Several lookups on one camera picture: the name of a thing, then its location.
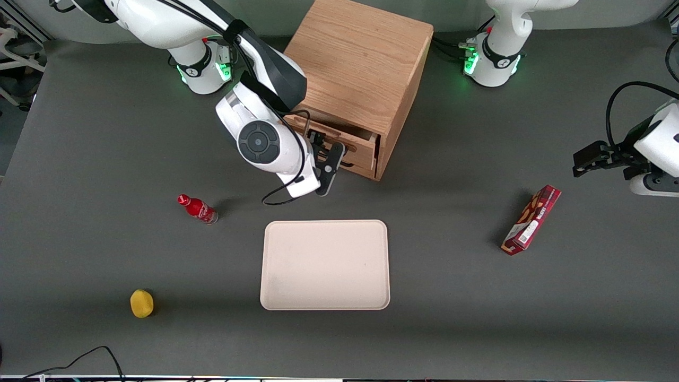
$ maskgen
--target red snack box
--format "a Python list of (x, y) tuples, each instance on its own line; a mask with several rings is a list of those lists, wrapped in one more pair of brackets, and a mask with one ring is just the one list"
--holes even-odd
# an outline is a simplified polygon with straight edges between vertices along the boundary
[(535, 194), (500, 248), (510, 256), (527, 249), (560, 195), (561, 191), (549, 185)]

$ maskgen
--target open drawer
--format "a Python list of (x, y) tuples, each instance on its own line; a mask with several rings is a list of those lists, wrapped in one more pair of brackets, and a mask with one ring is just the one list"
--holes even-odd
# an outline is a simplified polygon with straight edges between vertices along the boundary
[[(292, 115), (285, 117), (285, 119), (290, 127), (301, 134), (304, 133), (305, 117)], [(335, 142), (344, 143), (347, 152), (342, 162), (374, 172), (379, 147), (378, 134), (353, 126), (337, 126), (337, 128), (334, 128), (314, 120), (309, 123), (309, 130), (326, 134), (325, 147), (327, 149)]]

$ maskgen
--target wooden cabinet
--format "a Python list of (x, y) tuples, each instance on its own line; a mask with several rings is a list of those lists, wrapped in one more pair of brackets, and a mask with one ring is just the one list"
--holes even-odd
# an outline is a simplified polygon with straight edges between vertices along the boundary
[[(351, 0), (316, 0), (285, 54), (304, 70), (298, 109), (348, 147), (344, 162), (380, 180), (410, 112), (434, 28)], [(305, 118), (287, 117), (298, 131)]]

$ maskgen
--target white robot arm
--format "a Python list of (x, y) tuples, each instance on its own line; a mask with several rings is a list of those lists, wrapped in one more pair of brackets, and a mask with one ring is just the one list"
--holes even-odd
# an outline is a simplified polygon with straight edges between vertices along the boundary
[(533, 20), (528, 12), (561, 10), (578, 0), (485, 0), (495, 11), (492, 32), (481, 32), (460, 44), (467, 49), (464, 73), (491, 88), (501, 86), (516, 72)]
[(215, 34), (230, 38), (228, 42), (253, 61), (252, 65), (246, 62), (253, 76), (246, 72), (216, 106), (238, 151), (251, 165), (277, 174), (293, 199), (313, 191), (324, 196), (329, 191), (346, 148), (336, 143), (337, 147), (326, 152), (328, 159), (319, 166), (323, 171), (317, 175), (316, 155), (324, 149), (292, 131), (281, 118), (306, 96), (303, 71), (213, 0), (73, 3), (100, 22), (118, 23), (144, 44), (167, 49), (178, 63), (182, 78), (198, 94), (215, 92), (229, 80), (224, 72), (228, 47), (203, 39)]
[[(621, 86), (616, 93), (627, 86)], [(631, 129), (620, 143), (596, 141), (575, 153), (573, 175), (580, 177), (597, 169), (626, 167), (623, 174), (635, 194), (679, 197), (678, 103), (673, 99), (661, 106)], [(612, 141), (610, 129), (608, 134)]]

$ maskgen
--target gray tabletop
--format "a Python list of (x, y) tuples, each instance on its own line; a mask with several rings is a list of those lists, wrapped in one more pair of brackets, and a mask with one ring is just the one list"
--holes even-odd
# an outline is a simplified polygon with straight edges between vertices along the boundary
[[(537, 31), (498, 89), (432, 51), (384, 179), (342, 171), (327, 198), (284, 207), (259, 203), (276, 176), (224, 138), (225, 91), (190, 93), (160, 50), (52, 43), (0, 186), (3, 372), (108, 345), (130, 375), (676, 381), (678, 201), (633, 195), (620, 170), (570, 170), (604, 138), (619, 84), (678, 87), (670, 41), (666, 22)], [(617, 137), (664, 101), (626, 90)], [(545, 184), (563, 190), (547, 223), (504, 254)], [(183, 192), (218, 206), (219, 223), (188, 217)], [(387, 309), (260, 306), (268, 223), (363, 218), (389, 228)], [(137, 288), (155, 292), (156, 317), (131, 314)], [(70, 372), (115, 369), (103, 353)]]

